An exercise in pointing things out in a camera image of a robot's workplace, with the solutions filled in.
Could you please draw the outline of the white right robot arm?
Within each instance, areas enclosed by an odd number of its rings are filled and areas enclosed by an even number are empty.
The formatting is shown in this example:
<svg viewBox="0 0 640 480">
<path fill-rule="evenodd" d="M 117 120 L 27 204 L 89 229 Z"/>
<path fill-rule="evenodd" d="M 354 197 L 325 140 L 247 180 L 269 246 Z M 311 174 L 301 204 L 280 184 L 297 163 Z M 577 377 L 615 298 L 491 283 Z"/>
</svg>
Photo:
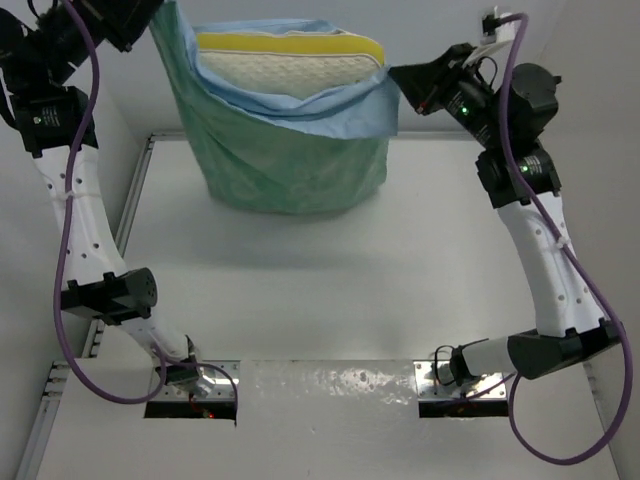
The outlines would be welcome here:
<svg viewBox="0 0 640 480">
<path fill-rule="evenodd" d="M 561 77 L 532 63 L 519 64 L 511 73 L 507 120 L 516 164 L 511 168 L 499 133 L 500 93 L 481 77 L 477 62 L 468 62 L 471 54 L 471 45 L 458 44 L 432 62 L 389 71 L 417 113 L 446 111 L 483 147 L 477 174 L 511 235 L 534 303 L 534 329 L 453 349 L 440 372 L 459 386 L 497 372 L 533 380 L 620 342 L 612 321 L 563 251 L 570 239 L 561 182 L 539 140 L 558 111 Z"/>
</svg>

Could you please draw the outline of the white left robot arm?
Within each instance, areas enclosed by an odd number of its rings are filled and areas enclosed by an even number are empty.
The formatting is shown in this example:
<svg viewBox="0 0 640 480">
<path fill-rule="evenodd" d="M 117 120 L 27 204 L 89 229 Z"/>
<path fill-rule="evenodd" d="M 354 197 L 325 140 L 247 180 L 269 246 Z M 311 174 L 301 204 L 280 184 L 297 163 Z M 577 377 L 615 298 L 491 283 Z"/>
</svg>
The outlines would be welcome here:
<svg viewBox="0 0 640 480">
<path fill-rule="evenodd" d="M 34 27 L 3 11 L 1 115 L 41 174 L 60 229 L 53 315 L 67 363 L 75 364 L 69 313 L 130 335 L 155 361 L 161 387 L 190 394 L 201 377 L 194 345 L 153 314 L 154 276 L 126 266 L 109 226 L 93 119 L 100 70 L 92 68 L 89 91 L 69 84 L 84 62 L 97 63 L 101 43 L 130 51 L 158 9 L 156 1 L 56 1 Z"/>
</svg>

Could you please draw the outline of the blue and green pillowcase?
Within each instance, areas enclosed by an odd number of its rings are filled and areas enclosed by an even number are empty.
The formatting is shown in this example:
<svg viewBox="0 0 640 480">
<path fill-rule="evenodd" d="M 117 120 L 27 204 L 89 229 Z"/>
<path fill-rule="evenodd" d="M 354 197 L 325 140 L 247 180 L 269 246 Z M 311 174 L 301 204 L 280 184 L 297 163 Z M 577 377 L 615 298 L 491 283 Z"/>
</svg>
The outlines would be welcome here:
<svg viewBox="0 0 640 480">
<path fill-rule="evenodd" d="M 193 25 L 177 2 L 160 7 L 150 31 L 213 198 L 243 210 L 307 215 L 350 209 L 385 182 L 399 108 L 386 59 L 363 82 L 299 100 L 237 88 L 197 58 L 198 33 L 334 30 L 343 29 L 308 19 Z"/>
</svg>

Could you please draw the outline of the white pillow with yellow band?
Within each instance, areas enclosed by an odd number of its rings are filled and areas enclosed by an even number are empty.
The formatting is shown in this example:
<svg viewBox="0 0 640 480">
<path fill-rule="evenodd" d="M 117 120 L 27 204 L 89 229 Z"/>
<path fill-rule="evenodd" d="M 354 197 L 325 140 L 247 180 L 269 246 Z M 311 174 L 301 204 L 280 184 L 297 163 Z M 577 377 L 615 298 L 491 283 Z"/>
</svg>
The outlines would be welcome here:
<svg viewBox="0 0 640 480">
<path fill-rule="evenodd" d="M 384 48 L 343 30 L 198 33 L 197 58 L 231 85 L 304 100 L 363 82 L 385 65 Z"/>
</svg>

